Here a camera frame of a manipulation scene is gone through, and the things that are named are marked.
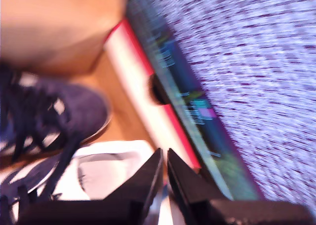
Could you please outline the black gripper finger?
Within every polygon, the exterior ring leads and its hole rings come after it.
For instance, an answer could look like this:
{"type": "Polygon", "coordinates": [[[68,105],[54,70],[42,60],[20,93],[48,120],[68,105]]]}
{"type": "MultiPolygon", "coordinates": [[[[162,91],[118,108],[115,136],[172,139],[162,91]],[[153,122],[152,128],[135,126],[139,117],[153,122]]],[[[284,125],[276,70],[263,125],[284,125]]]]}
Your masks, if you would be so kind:
{"type": "Polygon", "coordinates": [[[206,181],[173,150],[167,152],[167,170],[172,191],[188,225],[221,225],[223,217],[210,200],[223,194],[214,180],[206,181]]]}
{"type": "Polygon", "coordinates": [[[163,191],[163,152],[157,149],[103,201],[104,225],[157,225],[163,191]]]}

